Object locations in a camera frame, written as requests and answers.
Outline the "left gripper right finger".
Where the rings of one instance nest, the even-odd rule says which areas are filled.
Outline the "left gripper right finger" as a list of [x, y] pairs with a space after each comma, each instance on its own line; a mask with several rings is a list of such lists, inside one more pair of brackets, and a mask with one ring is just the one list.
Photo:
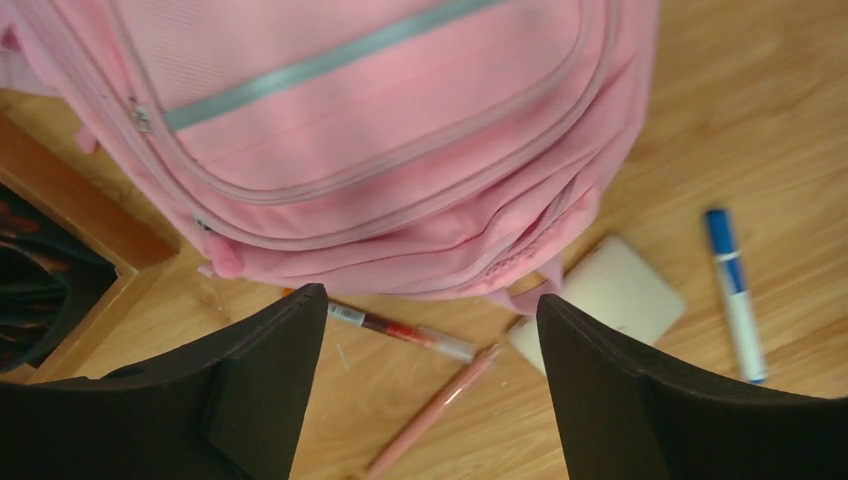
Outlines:
[[572, 479], [843, 479], [847, 402], [686, 363], [560, 297], [537, 308]]

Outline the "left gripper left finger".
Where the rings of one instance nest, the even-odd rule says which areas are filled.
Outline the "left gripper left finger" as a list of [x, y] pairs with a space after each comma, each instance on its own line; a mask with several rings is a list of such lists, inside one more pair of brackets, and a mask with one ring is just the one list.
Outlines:
[[1, 387], [5, 479], [286, 479], [328, 296], [306, 285], [100, 379]]

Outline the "pink school backpack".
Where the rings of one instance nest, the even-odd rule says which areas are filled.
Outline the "pink school backpack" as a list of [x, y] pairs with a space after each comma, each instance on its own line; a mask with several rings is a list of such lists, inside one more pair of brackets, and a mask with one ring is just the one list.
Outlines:
[[5, 1], [54, 94], [206, 258], [531, 313], [645, 120], [656, 1]]

